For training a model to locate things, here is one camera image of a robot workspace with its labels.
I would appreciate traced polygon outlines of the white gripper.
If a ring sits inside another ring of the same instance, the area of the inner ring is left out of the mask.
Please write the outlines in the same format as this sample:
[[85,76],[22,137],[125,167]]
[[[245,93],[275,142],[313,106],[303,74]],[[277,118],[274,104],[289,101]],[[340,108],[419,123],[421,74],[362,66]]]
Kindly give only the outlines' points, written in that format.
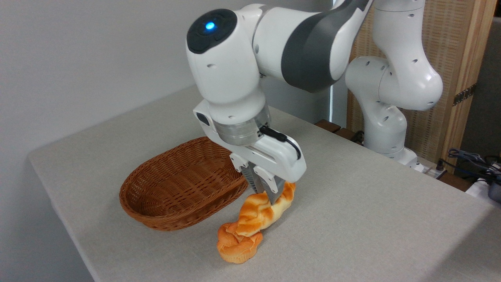
[[236,171],[242,173],[254,193],[265,192],[271,205],[282,195],[285,180],[295,183],[305,173],[305,159],[297,158],[297,151],[290,143],[264,135],[249,146],[233,146],[216,132],[206,100],[202,100],[193,113],[206,117],[206,123],[199,118],[202,130],[213,142],[232,152],[230,159]]

